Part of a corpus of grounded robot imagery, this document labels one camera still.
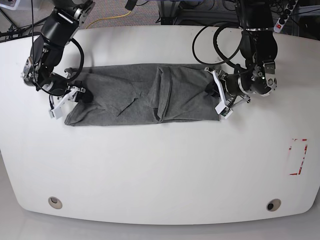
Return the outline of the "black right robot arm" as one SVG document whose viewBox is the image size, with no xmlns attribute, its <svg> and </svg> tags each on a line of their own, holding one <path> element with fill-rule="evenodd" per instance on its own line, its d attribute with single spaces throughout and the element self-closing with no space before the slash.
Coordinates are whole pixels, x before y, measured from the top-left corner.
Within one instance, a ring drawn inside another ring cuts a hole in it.
<svg viewBox="0 0 320 240">
<path fill-rule="evenodd" d="M 73 102 L 85 104 L 93 101 L 93 94 L 77 78 L 83 70 L 85 55 L 74 35 L 81 27 L 93 7 L 93 0 L 54 0 L 52 13 L 45 20 L 38 38 L 32 41 L 30 56 L 22 72 L 27 86 L 35 87 L 53 97 L 65 97 Z M 65 46 L 73 43 L 80 54 L 76 69 L 68 69 L 67 76 L 54 73 L 60 63 Z"/>
</svg>

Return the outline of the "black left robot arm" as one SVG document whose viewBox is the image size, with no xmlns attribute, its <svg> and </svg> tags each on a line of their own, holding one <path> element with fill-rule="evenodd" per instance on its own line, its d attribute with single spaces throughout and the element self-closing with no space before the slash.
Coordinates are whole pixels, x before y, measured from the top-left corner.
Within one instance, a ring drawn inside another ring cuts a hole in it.
<svg viewBox="0 0 320 240">
<path fill-rule="evenodd" d="M 237 0 L 235 11 L 238 22 L 223 23 L 213 35 L 213 47 L 224 63 L 233 68 L 228 74 L 223 70 L 206 68 L 213 82 L 206 92 L 219 97 L 217 114 L 227 118 L 236 105 L 250 102 L 251 94 L 267 96 L 277 88 L 275 59 L 278 45 L 273 36 L 273 17 L 268 0 Z M 245 67 L 232 63 L 218 47 L 218 36 L 226 28 L 241 28 L 241 39 L 236 52 L 245 59 Z"/>
</svg>

